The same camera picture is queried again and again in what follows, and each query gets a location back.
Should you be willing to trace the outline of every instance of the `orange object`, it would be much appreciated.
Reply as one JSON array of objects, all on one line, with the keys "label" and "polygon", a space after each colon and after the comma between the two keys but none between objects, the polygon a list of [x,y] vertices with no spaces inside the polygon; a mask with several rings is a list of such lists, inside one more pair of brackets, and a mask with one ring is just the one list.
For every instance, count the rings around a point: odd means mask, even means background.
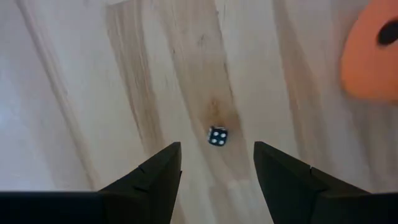
[{"label": "orange object", "polygon": [[359,98],[398,101],[398,0],[372,0],[341,58],[341,79]]}]

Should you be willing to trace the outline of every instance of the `black die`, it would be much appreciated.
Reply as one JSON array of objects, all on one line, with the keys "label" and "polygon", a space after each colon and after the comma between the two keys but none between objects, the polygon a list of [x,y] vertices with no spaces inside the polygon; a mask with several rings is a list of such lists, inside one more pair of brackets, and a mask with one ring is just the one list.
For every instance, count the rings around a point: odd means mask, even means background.
[{"label": "black die", "polygon": [[207,135],[207,141],[214,146],[224,146],[228,131],[223,127],[212,126]]}]

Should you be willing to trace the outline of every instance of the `wood grain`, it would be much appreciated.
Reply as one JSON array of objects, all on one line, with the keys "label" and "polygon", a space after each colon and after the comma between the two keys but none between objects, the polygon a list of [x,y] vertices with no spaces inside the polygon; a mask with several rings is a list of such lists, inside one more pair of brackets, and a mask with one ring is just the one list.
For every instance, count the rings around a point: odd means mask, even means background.
[{"label": "wood grain", "polygon": [[[98,190],[181,141],[173,223],[272,223],[251,159],[261,140],[398,191],[397,108],[339,79],[367,3],[0,3],[0,188]],[[230,131],[225,147],[206,142],[211,125]]]}]

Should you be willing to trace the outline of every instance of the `die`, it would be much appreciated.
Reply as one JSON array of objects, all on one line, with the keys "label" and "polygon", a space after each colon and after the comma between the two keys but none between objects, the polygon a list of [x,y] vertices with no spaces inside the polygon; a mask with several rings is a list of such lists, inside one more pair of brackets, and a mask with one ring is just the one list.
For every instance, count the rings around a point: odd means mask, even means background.
[{"label": "die", "polygon": [[228,131],[223,127],[212,126],[207,135],[207,141],[214,146],[224,146]]}]

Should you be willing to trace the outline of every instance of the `black hole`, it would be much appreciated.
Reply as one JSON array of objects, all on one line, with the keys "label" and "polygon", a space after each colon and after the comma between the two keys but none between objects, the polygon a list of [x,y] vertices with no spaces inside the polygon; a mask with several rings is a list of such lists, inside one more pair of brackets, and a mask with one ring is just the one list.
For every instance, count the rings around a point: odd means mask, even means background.
[{"label": "black hole", "polygon": [[382,46],[387,46],[394,43],[398,39],[398,21],[390,21],[385,24],[377,37],[377,41]]}]

